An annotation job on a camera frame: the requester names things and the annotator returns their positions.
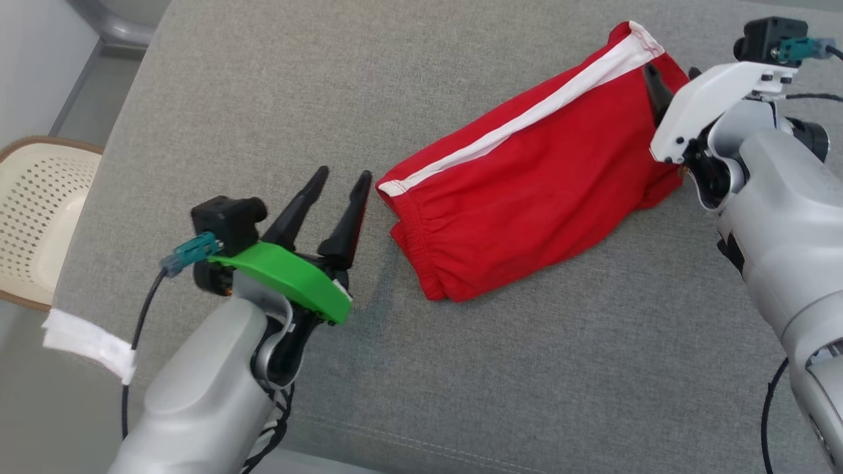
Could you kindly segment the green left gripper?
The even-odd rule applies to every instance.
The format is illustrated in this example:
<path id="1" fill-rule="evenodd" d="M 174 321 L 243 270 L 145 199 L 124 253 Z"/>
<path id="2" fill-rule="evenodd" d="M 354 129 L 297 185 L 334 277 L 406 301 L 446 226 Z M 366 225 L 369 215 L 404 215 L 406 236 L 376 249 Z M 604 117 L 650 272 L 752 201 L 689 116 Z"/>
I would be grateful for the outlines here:
<path id="1" fill-rule="evenodd" d="M 304 219 L 319 199 L 328 175 L 328 166 L 320 166 L 265 231 L 262 241 L 235 256 L 217 253 L 207 260 L 232 267 L 293 303 L 320 314 L 324 320 L 341 325 L 346 323 L 352 307 L 349 291 L 339 279 L 293 253 L 297 250 L 295 241 Z M 340 221 L 318 247 L 318 256 L 338 271 L 353 266 L 370 191 L 371 172 L 362 171 L 350 191 L 349 204 Z"/>

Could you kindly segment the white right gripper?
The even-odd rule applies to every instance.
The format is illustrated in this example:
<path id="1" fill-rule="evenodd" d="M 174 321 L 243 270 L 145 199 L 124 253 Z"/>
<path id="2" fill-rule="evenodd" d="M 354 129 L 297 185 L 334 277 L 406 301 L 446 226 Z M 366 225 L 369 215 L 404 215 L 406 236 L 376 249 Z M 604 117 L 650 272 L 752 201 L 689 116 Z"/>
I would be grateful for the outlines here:
<path id="1" fill-rule="evenodd" d="M 720 64 L 702 72 L 688 69 L 687 83 L 676 94 L 654 64 L 642 75 L 657 127 L 651 139 L 653 158 L 682 164 L 692 139 L 719 159 L 738 159 L 744 141 L 763 130 L 794 132 L 791 120 L 778 111 L 777 100 L 797 69 L 753 62 Z"/>

